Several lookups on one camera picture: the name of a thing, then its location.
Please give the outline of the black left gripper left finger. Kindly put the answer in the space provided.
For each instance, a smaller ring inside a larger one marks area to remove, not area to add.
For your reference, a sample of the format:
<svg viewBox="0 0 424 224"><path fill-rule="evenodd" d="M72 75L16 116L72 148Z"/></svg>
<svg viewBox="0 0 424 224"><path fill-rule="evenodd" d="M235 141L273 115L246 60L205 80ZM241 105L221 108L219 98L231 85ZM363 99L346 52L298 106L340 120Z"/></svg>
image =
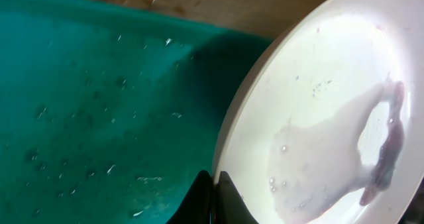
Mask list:
<svg viewBox="0 0 424 224"><path fill-rule="evenodd" d="M175 214L167 224L209 224L212 199L212 179L208 171L200 171Z"/></svg>

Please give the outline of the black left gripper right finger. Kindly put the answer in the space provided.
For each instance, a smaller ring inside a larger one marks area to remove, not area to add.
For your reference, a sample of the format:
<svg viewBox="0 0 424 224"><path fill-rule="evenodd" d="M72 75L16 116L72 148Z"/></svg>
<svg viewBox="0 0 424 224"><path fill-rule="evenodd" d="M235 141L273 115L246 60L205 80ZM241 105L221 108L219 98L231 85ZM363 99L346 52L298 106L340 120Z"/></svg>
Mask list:
<svg viewBox="0 0 424 224"><path fill-rule="evenodd" d="M219 174L215 193L215 223L258 224L227 172L222 171Z"/></svg>

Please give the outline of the pink plastic plate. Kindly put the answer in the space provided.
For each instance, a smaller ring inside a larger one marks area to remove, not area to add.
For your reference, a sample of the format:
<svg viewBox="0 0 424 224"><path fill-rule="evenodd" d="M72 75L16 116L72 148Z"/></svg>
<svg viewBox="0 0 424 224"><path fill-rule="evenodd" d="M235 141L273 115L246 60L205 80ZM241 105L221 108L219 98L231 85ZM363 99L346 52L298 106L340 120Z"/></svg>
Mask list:
<svg viewBox="0 0 424 224"><path fill-rule="evenodd" d="M213 183L259 223L397 223L423 179L423 0L326 0L236 92Z"/></svg>

